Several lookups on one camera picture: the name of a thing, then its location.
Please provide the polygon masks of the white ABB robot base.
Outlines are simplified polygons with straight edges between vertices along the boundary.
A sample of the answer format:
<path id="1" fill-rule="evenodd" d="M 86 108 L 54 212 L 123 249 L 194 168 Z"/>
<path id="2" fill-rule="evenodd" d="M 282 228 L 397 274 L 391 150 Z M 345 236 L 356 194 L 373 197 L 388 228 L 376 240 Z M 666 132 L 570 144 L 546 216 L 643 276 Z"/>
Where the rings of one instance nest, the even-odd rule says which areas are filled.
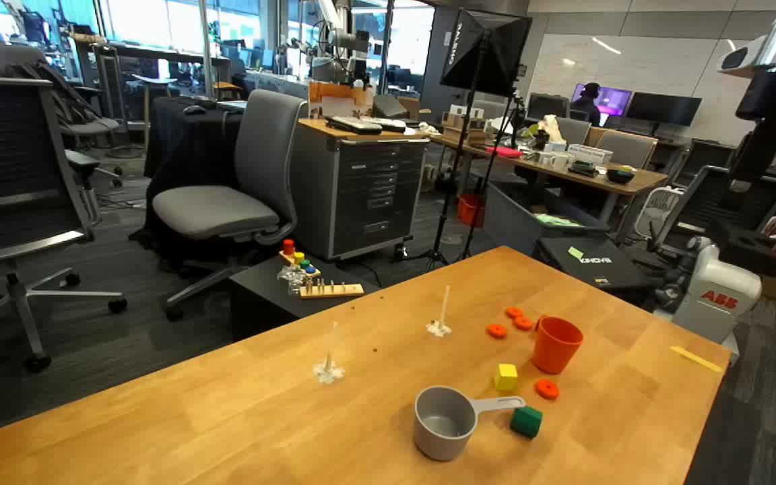
<path id="1" fill-rule="evenodd" d="M 761 280 L 742 265 L 718 259 L 709 236 L 694 236 L 694 264 L 674 319 L 710 341 L 725 341 L 742 313 L 749 313 Z"/>

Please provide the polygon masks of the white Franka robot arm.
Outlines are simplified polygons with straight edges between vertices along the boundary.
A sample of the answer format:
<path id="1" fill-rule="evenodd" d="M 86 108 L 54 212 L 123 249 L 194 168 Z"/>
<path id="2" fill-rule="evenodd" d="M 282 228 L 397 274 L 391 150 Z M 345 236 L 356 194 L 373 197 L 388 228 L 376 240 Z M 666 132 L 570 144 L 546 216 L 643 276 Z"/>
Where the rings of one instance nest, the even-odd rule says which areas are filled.
<path id="1" fill-rule="evenodd" d="M 764 34 L 730 51 L 718 70 L 749 80 L 736 116 L 750 120 L 753 128 L 730 162 L 730 187 L 746 194 L 776 158 L 776 18 Z"/>

